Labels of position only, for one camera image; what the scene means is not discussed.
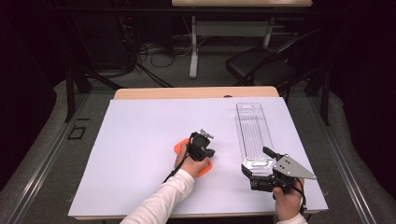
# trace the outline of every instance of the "table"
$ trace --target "table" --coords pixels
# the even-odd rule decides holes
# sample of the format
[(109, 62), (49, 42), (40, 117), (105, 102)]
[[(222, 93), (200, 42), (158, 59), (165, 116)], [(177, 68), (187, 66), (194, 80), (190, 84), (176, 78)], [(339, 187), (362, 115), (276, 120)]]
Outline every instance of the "table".
[[(252, 101), (265, 105), (264, 114), (276, 122), (268, 124), (275, 128), (276, 150), (285, 153), (293, 146), (299, 152), (295, 159), (312, 171), (289, 111), (273, 87), (118, 90), (106, 112), (69, 216), (82, 220), (125, 217), (173, 169), (173, 146), (200, 128), (215, 135), (210, 145), (216, 150), (214, 166), (196, 181), (189, 199), (171, 217), (273, 215), (272, 193), (250, 190), (240, 170), (234, 104)], [(288, 138), (279, 139), (285, 129)], [(305, 183), (309, 212), (327, 210), (318, 182)]]
[[(174, 7), (311, 7), (311, 0), (172, 0)], [(197, 77), (198, 48), (196, 36), (263, 36), (263, 46), (268, 48), (274, 18), (269, 21), (191, 21), (190, 78)]]

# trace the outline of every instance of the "black chair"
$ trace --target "black chair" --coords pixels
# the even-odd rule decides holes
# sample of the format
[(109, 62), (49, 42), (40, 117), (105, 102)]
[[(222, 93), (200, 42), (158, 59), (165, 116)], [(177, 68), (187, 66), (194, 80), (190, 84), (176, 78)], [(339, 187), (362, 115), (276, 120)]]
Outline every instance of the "black chair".
[(274, 86), (280, 95), (286, 93), (287, 102), (290, 88), (319, 70), (306, 55), (319, 33), (316, 29), (296, 37), (274, 52), (263, 47), (249, 49), (228, 59), (226, 69), (239, 79), (235, 85)]

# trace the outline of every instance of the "white tabletop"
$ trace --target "white tabletop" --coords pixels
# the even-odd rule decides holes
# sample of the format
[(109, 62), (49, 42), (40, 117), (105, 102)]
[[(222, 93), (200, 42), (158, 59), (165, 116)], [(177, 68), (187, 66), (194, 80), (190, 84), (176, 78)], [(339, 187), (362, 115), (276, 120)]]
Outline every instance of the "white tabletop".
[[(173, 169), (173, 147), (192, 132), (215, 136), (211, 171), (195, 181), (191, 196), (172, 217), (217, 217), (274, 214), (272, 193), (250, 189), (241, 172), (235, 126), (237, 103), (260, 103), (274, 151), (290, 154), (312, 167), (279, 97), (112, 100), (97, 136), (70, 217), (125, 217), (163, 182)], [(310, 212), (327, 210), (318, 181), (306, 180)]]
[(311, 7), (311, 0), (172, 0), (174, 7)]

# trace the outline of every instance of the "clear plastic tray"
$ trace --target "clear plastic tray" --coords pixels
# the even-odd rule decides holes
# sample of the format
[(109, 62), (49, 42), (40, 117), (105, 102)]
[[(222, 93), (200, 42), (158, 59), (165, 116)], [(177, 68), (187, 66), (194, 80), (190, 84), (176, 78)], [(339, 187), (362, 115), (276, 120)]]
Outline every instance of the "clear plastic tray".
[(242, 163), (254, 175), (272, 173), (275, 159), (262, 152), (262, 147), (272, 150), (273, 143), (268, 131), (262, 105), (258, 103), (237, 104), (235, 115)]

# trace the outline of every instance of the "person's left hand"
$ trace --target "person's left hand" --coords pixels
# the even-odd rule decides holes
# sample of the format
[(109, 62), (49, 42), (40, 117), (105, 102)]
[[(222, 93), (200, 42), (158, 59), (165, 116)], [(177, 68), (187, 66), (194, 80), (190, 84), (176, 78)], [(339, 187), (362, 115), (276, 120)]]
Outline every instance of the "person's left hand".
[[(180, 152), (177, 154), (175, 167), (177, 167), (183, 160), (186, 150), (187, 144), (182, 144), (180, 147)], [(188, 157), (186, 160), (184, 160), (180, 168), (189, 173), (192, 177), (196, 177), (200, 170), (209, 165), (209, 162), (210, 159), (208, 157), (205, 157), (202, 161), (194, 161), (191, 157)]]

